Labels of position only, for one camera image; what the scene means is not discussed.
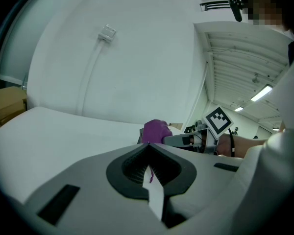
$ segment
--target fluorescent light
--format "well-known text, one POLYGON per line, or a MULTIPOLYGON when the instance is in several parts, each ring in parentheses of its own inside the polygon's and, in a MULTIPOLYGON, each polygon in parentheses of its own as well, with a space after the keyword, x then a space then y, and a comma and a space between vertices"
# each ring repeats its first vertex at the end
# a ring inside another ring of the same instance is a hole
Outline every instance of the fluorescent light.
POLYGON ((241 111, 242 109, 243 109, 242 107, 239 107, 239 108, 237 108, 237 109, 234 110, 234 111, 239 112, 239 111, 241 111))
POLYGON ((251 99, 251 101, 256 102, 258 99, 262 98, 264 95, 266 95, 268 92, 272 90, 272 87, 270 85, 266 85, 255 97, 251 99))

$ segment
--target ceiling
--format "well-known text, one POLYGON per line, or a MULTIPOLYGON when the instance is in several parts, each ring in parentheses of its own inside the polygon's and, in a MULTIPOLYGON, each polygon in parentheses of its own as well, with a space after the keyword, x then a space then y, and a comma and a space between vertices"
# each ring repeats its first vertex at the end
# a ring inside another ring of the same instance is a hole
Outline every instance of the ceiling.
POLYGON ((269 96, 256 102, 251 98, 267 84, 274 87, 288 70, 292 40, 247 23, 231 22, 231 27, 229 22, 200 24, 204 26, 197 25, 197 29, 210 69, 210 78, 206 78, 209 99, 231 110, 243 107, 239 114, 267 130, 279 127, 281 116, 269 96))

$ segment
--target white table surface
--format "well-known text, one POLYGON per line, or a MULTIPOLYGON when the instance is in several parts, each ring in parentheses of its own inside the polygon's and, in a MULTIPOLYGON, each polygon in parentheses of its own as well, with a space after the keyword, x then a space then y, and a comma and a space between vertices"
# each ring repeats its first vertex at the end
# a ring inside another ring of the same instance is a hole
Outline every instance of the white table surface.
MULTIPOLYGON (((0 128, 0 187, 24 203, 36 188, 76 161, 134 145, 141 124, 33 108, 0 128)), ((174 135, 182 132, 170 127, 174 135)))

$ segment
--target white cable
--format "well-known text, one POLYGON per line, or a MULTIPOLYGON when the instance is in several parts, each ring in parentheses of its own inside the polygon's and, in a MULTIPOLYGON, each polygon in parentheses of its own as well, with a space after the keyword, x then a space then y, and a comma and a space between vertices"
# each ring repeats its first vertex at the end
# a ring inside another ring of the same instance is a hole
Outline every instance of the white cable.
POLYGON ((90 77, 91 77, 92 72, 94 70, 98 56, 99 56, 104 44, 105 44, 104 40, 99 41, 99 43, 95 47, 95 50, 94 50, 92 56, 90 57, 90 60, 87 64, 87 67, 84 71, 84 75, 83 75, 83 78, 82 78, 82 81, 81 81, 80 87, 79 87, 77 105, 76 105, 76 110, 75 110, 75 114, 78 116, 81 116, 83 113, 85 95, 86 95, 87 87, 89 84, 89 80, 90 80, 90 77))

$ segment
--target black wrist strap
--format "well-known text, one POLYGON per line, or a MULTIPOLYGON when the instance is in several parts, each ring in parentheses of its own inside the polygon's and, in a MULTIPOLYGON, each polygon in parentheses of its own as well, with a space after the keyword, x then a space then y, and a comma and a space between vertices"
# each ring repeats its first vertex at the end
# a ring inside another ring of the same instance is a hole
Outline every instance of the black wrist strap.
POLYGON ((235 157, 235 146, 234 146, 234 138, 231 132, 231 129, 229 129, 229 133, 230 133, 230 139, 231 139, 231 157, 235 157))

